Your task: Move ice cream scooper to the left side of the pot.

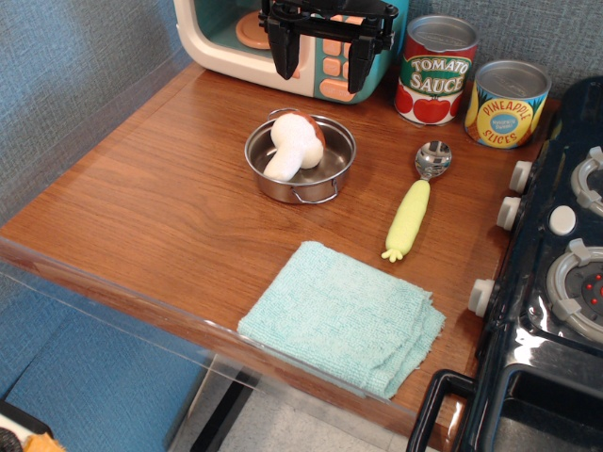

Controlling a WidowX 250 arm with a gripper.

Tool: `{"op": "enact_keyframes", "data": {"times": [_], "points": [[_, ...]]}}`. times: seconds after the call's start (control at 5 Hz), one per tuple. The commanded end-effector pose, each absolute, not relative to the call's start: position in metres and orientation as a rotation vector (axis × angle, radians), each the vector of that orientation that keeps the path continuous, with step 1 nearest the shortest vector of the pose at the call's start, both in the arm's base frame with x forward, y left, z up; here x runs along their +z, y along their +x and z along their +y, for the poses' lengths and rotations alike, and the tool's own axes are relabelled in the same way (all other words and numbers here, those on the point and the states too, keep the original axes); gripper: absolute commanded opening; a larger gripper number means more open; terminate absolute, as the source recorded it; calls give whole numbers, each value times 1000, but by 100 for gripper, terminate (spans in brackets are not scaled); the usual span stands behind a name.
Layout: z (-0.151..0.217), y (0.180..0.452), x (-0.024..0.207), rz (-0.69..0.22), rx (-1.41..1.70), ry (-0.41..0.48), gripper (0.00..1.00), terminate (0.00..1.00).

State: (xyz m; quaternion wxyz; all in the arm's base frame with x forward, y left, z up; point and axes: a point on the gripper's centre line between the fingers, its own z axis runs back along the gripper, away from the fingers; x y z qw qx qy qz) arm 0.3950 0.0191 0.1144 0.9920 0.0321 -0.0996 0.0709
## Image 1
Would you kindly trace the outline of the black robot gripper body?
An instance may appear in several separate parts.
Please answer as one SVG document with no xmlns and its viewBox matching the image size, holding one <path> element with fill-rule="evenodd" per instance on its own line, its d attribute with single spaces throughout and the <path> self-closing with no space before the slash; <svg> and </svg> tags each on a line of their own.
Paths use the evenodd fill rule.
<svg viewBox="0 0 603 452">
<path fill-rule="evenodd" d="M 366 39 L 389 50 L 398 17 L 399 8 L 384 1 L 264 1 L 259 26 L 272 45 L 293 48 L 309 36 L 346 43 Z"/>
</svg>

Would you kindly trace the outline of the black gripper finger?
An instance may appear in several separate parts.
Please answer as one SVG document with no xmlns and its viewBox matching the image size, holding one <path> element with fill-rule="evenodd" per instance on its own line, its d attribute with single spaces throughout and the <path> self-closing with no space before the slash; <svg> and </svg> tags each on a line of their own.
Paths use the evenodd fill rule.
<svg viewBox="0 0 603 452">
<path fill-rule="evenodd" d="M 349 93 L 357 93 L 363 88 L 375 55 L 376 43 L 373 38 L 360 37 L 351 43 L 348 71 Z"/>
<path fill-rule="evenodd" d="M 299 65 L 300 34 L 284 26 L 270 25 L 268 36 L 276 72 L 288 80 Z"/>
</svg>

